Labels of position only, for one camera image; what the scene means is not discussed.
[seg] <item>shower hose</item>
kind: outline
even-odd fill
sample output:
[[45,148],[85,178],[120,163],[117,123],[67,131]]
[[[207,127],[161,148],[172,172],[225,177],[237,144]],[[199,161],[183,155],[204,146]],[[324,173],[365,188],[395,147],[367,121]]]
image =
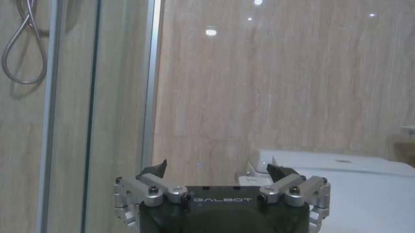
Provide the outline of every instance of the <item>shower hose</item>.
[[[22,10],[22,4],[21,4],[21,0],[16,0],[16,5],[17,5],[17,10],[22,19],[21,25],[17,29],[17,31],[14,32],[10,40],[8,41],[4,51],[2,51],[2,56],[1,56],[1,67],[4,70],[4,73],[6,75],[6,77],[20,83],[20,84],[34,84],[41,82],[41,80],[45,77],[46,74],[46,53],[45,53],[45,49],[41,43],[41,36],[48,36],[48,30],[42,30],[40,28],[37,28],[36,25],[36,19],[34,19],[34,14],[36,14],[36,0],[25,0],[25,8],[26,8],[26,12],[24,12]],[[18,79],[12,73],[10,70],[8,68],[6,65],[6,59],[8,59],[8,55],[10,52],[10,49],[18,39],[18,36],[21,35],[21,32],[24,31],[25,27],[29,26],[30,30],[34,33],[34,37],[36,37],[36,42],[37,42],[37,46],[38,46],[38,50],[40,50],[40,54],[41,54],[41,61],[42,61],[42,66],[41,66],[41,72],[37,75],[37,77],[34,77],[30,80],[22,80]]]

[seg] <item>screw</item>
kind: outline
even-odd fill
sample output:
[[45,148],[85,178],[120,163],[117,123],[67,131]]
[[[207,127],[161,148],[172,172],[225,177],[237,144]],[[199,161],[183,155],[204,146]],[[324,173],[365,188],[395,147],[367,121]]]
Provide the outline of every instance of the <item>screw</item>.
[[153,193],[157,193],[159,192],[159,188],[156,186],[151,186],[148,188],[148,194],[153,194]]
[[289,188],[289,193],[291,194],[300,194],[300,188],[297,186],[292,186]]

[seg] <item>toilet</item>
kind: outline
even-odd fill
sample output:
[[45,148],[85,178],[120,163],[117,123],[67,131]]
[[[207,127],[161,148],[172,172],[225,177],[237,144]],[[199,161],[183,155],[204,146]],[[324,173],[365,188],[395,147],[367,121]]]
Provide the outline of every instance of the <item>toilet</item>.
[[272,184],[267,164],[331,183],[329,216],[320,233],[413,233],[415,169],[385,159],[287,150],[257,150],[237,175],[241,186]]

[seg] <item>wall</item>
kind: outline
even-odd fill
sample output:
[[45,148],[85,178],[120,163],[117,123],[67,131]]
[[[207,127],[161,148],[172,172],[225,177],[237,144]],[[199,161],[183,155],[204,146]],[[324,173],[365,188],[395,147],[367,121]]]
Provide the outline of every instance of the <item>wall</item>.
[[165,0],[153,163],[168,159],[168,179],[233,183],[256,148],[395,160],[415,121],[413,12],[409,0]]
[[[37,26],[48,28],[49,1],[38,1]],[[16,1],[0,1],[0,51],[21,23]],[[46,50],[48,39],[44,38]],[[40,73],[34,37],[22,33],[8,64],[17,77]],[[0,69],[0,232],[34,232],[41,150],[44,84],[12,83]]]

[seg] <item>glass shower door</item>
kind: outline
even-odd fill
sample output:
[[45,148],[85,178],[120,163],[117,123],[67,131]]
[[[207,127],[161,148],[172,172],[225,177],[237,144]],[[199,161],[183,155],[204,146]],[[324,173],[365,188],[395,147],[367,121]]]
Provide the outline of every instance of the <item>glass shower door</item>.
[[113,182],[141,170],[155,1],[64,2],[46,231],[120,233]]

